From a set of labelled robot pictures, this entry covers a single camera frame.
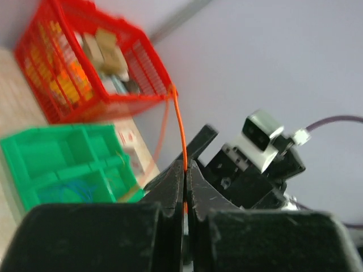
wooden table surface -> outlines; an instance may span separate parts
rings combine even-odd
[[[116,134],[124,149],[136,153],[134,164],[141,169],[134,171],[138,181],[152,160],[142,137],[131,118],[114,122]],[[12,52],[0,48],[0,138],[31,126],[46,126],[33,94],[16,64]],[[0,152],[0,259],[2,258],[17,225],[21,221],[19,199],[12,192],[11,175]],[[155,165],[145,183],[158,175]]]

basket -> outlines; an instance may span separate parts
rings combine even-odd
[[[113,125],[28,129],[0,146],[25,211],[43,203],[117,202],[137,185]],[[129,202],[143,195],[139,188]]]
[[[113,32],[140,94],[108,93],[75,33]],[[50,124],[129,117],[171,98],[170,77],[150,40],[83,0],[42,0],[15,58]]]

green tray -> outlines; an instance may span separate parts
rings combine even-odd
[[[0,145],[25,211],[42,203],[116,202],[137,184],[113,125],[28,129]],[[143,195],[140,189],[129,201]]]

red basket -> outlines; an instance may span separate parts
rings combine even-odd
[[[104,89],[74,34],[94,35],[98,28],[116,34],[140,94]],[[51,124],[129,117],[171,98],[170,77],[146,35],[88,1],[43,0],[15,57]]]

white wall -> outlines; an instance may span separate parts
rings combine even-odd
[[[219,0],[157,45],[180,93],[187,139],[205,124],[220,135],[202,158],[235,137],[244,119],[269,110],[286,131],[332,114],[363,115],[363,2]],[[155,148],[163,105],[136,118]],[[363,222],[363,126],[337,124],[299,149],[307,171],[288,191],[302,203]],[[181,151],[170,114],[158,165]]]
[[[110,14],[125,16],[152,33],[190,0],[95,0]],[[40,0],[0,0],[0,46],[12,48],[28,26]]]

